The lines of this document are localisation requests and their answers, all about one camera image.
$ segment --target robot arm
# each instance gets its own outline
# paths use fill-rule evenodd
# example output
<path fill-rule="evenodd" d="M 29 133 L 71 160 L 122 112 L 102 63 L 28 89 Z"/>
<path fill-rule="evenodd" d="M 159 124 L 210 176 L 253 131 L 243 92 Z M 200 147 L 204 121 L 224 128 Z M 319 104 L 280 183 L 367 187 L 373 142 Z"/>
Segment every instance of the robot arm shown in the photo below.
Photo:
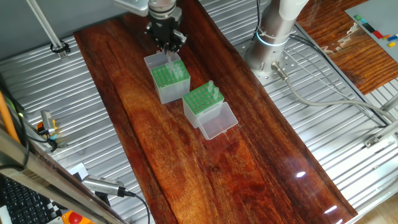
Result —
<path fill-rule="evenodd" d="M 145 33 L 148 34 L 164 52 L 178 52 L 187 37 L 178 31 L 182 10 L 176 0 L 113 0 L 118 6 L 150 20 Z"/>
<path fill-rule="evenodd" d="M 261 82 L 273 73 L 274 62 L 283 62 L 285 44 L 306 3 L 308 0 L 272 0 L 262 13 L 259 31 L 245 55 Z"/>

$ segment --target keyboard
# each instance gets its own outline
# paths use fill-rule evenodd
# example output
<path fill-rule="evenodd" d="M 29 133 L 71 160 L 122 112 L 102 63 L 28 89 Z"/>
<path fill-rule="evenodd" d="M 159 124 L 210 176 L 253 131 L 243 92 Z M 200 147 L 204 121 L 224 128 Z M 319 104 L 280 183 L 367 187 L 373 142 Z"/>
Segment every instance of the keyboard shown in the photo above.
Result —
<path fill-rule="evenodd" d="M 12 224 L 46 224 L 53 220 L 47 207 L 51 202 L 43 195 L 1 175 L 0 189 Z"/>

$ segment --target pipette tip box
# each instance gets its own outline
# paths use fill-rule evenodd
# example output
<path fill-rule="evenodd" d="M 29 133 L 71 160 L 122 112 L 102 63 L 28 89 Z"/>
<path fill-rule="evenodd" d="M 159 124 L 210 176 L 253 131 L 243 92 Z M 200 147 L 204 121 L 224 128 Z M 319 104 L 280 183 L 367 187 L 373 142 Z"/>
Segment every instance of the pipette tip box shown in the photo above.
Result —
<path fill-rule="evenodd" d="M 162 104 L 180 99 L 189 93 L 191 76 L 177 54 L 172 55 L 171 63 L 168 63 L 163 52 L 145 57 L 144 60 Z"/>
<path fill-rule="evenodd" d="M 182 102 L 185 116 L 194 128 L 200 128 L 207 140 L 225 133 L 238 123 L 213 81 L 184 95 Z"/>

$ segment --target wooden surface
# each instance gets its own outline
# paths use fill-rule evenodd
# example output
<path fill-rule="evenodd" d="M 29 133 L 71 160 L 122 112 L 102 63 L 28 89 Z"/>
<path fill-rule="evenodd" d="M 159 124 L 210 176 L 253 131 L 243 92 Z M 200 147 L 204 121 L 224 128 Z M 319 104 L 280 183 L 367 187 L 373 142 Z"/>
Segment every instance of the wooden surface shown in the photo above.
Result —
<path fill-rule="evenodd" d="M 398 224 L 398 195 L 378 205 L 356 224 Z"/>
<path fill-rule="evenodd" d="M 363 2 L 366 0 L 310 0 L 298 23 L 356 87 L 368 94 L 398 77 L 398 63 L 345 13 Z"/>
<path fill-rule="evenodd" d="M 181 100 L 160 104 L 143 60 L 157 50 L 143 32 L 146 18 L 128 14 L 75 33 L 156 222 L 334 224 L 354 217 L 200 3 L 180 7 L 188 42 L 179 55 L 191 90 L 213 80 L 239 121 L 211 141 L 192 128 Z"/>

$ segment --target aluminum rod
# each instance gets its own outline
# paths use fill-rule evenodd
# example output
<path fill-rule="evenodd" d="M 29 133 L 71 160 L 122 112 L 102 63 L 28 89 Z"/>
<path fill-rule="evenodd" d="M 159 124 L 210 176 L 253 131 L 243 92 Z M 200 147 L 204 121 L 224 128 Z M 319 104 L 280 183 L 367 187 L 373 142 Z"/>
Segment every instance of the aluminum rod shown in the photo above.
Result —
<path fill-rule="evenodd" d="M 54 30 L 51 28 L 51 25 L 49 24 L 48 20 L 44 16 L 40 6 L 37 4 L 36 0 L 26 0 L 30 8 L 32 9 L 33 13 L 35 14 L 37 20 L 40 22 L 42 25 L 45 33 L 49 37 L 51 43 L 54 45 L 55 49 L 61 49 L 63 47 L 60 39 L 57 37 L 55 34 Z M 60 52 L 58 53 L 61 59 L 66 59 L 67 53 L 66 52 Z"/>

